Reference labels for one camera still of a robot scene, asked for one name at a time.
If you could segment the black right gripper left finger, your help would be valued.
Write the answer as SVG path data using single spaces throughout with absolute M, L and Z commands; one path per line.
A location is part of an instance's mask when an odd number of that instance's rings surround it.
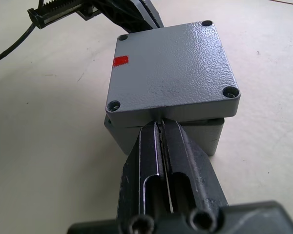
M 153 121 L 141 128 L 123 166 L 117 217 L 170 213 L 160 130 Z

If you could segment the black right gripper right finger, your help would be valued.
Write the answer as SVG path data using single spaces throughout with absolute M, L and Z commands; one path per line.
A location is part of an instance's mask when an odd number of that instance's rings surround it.
M 211 213 L 228 205 L 207 154 L 173 120 L 162 121 L 163 148 L 173 210 Z

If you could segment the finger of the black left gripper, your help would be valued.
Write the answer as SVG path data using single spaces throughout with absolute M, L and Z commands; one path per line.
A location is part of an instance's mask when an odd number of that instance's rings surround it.
M 128 33 L 149 30 L 149 24 L 130 0 L 93 0 L 94 6 Z
M 136 7 L 148 28 L 164 28 L 160 14 L 150 0 L 138 0 Z

